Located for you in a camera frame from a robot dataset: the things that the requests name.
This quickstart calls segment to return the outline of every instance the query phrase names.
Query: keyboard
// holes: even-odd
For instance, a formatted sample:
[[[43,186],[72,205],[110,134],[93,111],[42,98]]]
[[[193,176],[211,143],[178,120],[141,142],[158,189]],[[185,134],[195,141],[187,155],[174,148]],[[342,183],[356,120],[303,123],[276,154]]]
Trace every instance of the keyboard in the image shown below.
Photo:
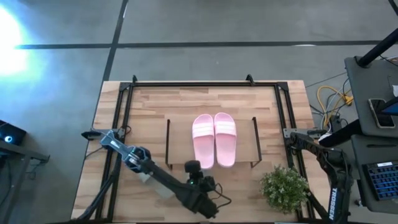
[[[363,165],[376,200],[398,198],[398,161]]]

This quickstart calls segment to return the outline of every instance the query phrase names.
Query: wooden tabletop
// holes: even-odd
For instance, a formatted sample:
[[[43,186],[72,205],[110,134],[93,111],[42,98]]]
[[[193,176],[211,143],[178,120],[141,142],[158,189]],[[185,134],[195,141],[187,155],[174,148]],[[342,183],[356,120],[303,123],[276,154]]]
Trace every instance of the wooden tabletop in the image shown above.
[[[303,81],[287,81],[298,128],[313,128],[313,119]],[[104,82],[94,128],[111,128],[120,82]],[[286,123],[289,116],[281,92]],[[123,99],[123,118],[126,97]],[[237,162],[232,168],[222,168],[217,163],[206,174],[212,175],[223,186],[223,193],[232,199],[232,204],[220,208],[212,222],[289,222],[295,221],[295,214],[284,215],[270,208],[267,200],[259,193],[259,180],[274,166],[287,166],[284,142],[280,128],[274,89],[271,87],[144,87],[134,88],[129,125],[131,132],[126,136],[127,145],[144,146],[150,150],[152,159],[162,168],[165,165],[165,140],[167,120],[170,120],[170,159],[174,164],[170,173],[186,181],[183,162],[192,157],[190,128],[200,114],[215,115],[229,113],[241,129],[238,133]],[[256,152],[242,152],[244,143],[253,142],[252,117],[256,117],[261,145],[262,162],[251,169],[248,161],[255,161]],[[87,153],[99,148],[98,141],[88,145]],[[83,213],[98,193],[104,168],[106,151],[91,155],[84,163],[80,183],[73,207],[72,218]],[[320,203],[327,209],[330,187],[326,174],[321,170],[315,156],[303,151],[310,188]],[[103,213],[106,215],[108,198]],[[193,214],[176,198],[162,199],[153,189],[146,186],[138,175],[122,166],[116,198],[114,222],[200,222],[205,217]]]

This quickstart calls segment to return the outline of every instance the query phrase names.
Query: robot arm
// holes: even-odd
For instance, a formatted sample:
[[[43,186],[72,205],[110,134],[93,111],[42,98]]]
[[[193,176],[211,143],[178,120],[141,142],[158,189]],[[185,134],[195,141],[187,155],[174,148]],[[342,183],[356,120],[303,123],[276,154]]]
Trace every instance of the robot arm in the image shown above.
[[[184,184],[168,174],[155,164],[150,157],[150,152],[143,147],[126,146],[114,137],[113,131],[109,131],[101,140],[101,145],[112,148],[122,155],[122,161],[136,173],[143,172],[152,176],[159,183],[170,189],[182,205],[191,212],[199,212],[206,218],[214,218],[218,213],[218,207],[209,198],[207,192],[215,190],[209,183],[206,190],[201,185]]]
[[[291,133],[289,146],[293,150],[308,150],[316,155],[323,171],[331,182],[329,209],[319,204],[310,193],[309,201],[313,202],[315,209],[324,221],[329,223],[346,223],[349,215],[349,196],[353,185],[352,168],[348,164],[346,154],[338,149],[328,149],[313,142],[313,139],[304,134]]]

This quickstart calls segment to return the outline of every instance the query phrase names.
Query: potted plant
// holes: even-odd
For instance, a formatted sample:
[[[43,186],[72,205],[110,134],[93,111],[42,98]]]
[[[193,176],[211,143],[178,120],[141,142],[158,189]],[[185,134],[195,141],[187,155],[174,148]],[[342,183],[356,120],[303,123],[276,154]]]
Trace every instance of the potted plant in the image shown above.
[[[301,204],[308,200],[308,182],[294,169],[279,165],[264,174],[260,183],[260,192],[267,197],[268,204],[284,214],[301,209]]]

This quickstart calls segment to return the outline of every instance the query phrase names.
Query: floor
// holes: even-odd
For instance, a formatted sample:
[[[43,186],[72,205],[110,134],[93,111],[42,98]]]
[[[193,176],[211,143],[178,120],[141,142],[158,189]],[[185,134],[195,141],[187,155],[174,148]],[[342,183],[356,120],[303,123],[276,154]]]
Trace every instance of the floor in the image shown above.
[[[0,28],[6,30],[0,36],[0,118],[25,129],[34,150],[51,154],[36,179],[24,182],[12,223],[70,218],[87,145],[80,133],[93,122],[103,80],[242,80],[247,74],[304,80],[311,104],[320,109],[318,87],[340,89],[347,78],[344,58],[365,54],[373,40],[397,27],[396,20],[382,0],[0,1]],[[115,47],[222,41],[268,46]],[[291,46],[296,42],[319,46]],[[322,94],[324,102],[330,93]],[[349,122],[356,119],[354,106],[340,113]],[[319,127],[316,114],[314,121]],[[353,191],[352,200],[358,198],[356,186]],[[357,222],[398,218],[354,204],[350,210]]]

